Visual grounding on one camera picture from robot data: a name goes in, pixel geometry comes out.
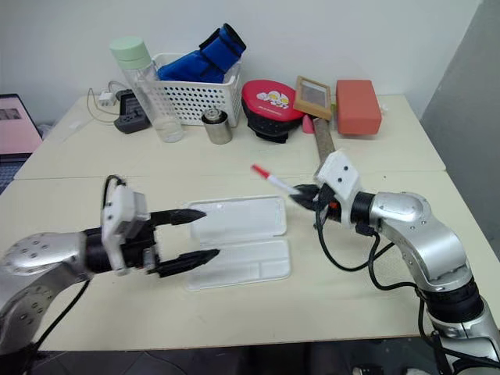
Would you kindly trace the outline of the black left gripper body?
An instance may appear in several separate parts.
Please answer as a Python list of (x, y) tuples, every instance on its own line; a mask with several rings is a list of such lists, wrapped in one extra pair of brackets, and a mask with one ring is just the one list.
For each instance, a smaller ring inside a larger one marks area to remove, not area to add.
[(154, 273), (159, 265), (159, 254), (155, 239), (155, 222), (148, 220), (135, 237), (127, 238), (123, 244), (123, 259), (127, 268)]

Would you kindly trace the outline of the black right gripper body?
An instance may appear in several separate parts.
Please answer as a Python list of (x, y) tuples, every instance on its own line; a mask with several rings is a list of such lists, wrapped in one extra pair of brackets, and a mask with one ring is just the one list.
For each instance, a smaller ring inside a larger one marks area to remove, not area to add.
[(321, 223), (326, 223), (328, 220), (341, 222), (341, 203), (332, 188), (320, 187), (312, 202), (314, 211), (319, 212)]

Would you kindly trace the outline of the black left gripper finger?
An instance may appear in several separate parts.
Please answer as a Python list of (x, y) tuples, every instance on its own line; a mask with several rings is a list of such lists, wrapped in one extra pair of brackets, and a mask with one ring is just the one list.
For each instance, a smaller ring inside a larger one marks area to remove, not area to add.
[(157, 273), (161, 278), (186, 273), (210, 262), (219, 253), (220, 250), (217, 248), (184, 253), (175, 259), (156, 262), (149, 273)]
[(206, 217), (206, 213), (197, 209), (171, 209), (150, 213), (152, 226), (182, 225)]

